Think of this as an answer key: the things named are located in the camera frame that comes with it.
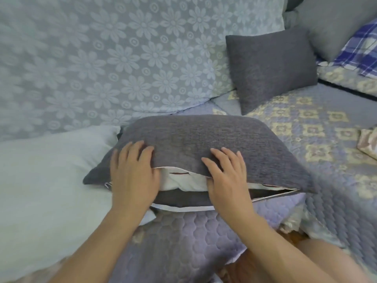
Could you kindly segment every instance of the plaid fabric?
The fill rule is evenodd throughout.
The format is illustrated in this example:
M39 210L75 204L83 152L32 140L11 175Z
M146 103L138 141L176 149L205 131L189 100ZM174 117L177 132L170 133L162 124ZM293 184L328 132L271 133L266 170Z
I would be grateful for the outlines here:
M362 26L333 62L318 57L317 63L319 66L342 66L377 79L377 19Z

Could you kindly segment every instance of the right hand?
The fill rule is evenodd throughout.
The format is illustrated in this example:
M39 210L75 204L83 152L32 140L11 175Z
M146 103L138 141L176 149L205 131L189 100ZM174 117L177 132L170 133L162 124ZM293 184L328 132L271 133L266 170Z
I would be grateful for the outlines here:
M211 148L211 152L219 159L223 172L214 161L202 158L212 175L212 178L207 179L210 200L216 211L234 230L238 223L250 220L255 214L246 181L245 161L241 152L235 154L224 147L221 150Z

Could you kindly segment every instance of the leg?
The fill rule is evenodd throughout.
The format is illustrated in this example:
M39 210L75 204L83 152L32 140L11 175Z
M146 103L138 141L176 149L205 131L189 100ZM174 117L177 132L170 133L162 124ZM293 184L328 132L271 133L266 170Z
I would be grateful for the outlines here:
M337 246L322 240L307 239L299 242L297 248L337 282L370 282L362 268Z

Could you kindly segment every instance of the wooden floor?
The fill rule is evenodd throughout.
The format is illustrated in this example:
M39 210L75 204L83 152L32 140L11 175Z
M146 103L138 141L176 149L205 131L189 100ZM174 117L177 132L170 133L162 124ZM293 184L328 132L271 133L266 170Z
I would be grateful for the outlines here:
M289 234L279 232L279 234L293 245L309 238L306 234L300 234L296 231ZM256 262L253 254L247 249L236 262L225 265L217 275L224 283L248 283L248 278L252 277L255 268Z

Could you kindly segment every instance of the left hand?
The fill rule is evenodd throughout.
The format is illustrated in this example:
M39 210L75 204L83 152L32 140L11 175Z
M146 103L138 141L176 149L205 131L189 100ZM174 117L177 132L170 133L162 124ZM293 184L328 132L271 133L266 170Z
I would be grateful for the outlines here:
M111 210L119 215L132 213L143 218L157 196L160 171L152 169L150 161L154 147L146 147L140 157L144 141L128 143L120 153L114 150L110 163L113 203Z

